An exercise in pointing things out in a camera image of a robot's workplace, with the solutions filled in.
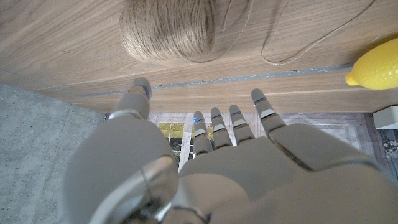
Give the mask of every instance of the gray robotic hand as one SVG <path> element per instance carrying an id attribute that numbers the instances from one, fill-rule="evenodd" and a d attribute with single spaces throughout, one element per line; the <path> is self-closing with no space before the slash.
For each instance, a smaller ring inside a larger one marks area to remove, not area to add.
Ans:
<path id="1" fill-rule="evenodd" d="M 233 146 L 213 108 L 213 148 L 197 111 L 195 158 L 177 173 L 147 120 L 150 96 L 138 78 L 72 156 L 62 187 L 70 223 L 397 223 L 398 185 L 376 161 L 310 126 L 287 126 L 259 89 L 252 99 L 267 137 L 255 138 L 233 105 Z"/>

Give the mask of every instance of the concrete surface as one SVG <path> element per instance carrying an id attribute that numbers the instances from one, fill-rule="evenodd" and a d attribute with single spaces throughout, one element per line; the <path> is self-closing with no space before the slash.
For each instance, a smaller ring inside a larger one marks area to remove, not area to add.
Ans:
<path id="1" fill-rule="evenodd" d="M 103 113 L 0 83 L 0 223 L 60 223 L 70 155 Z"/>

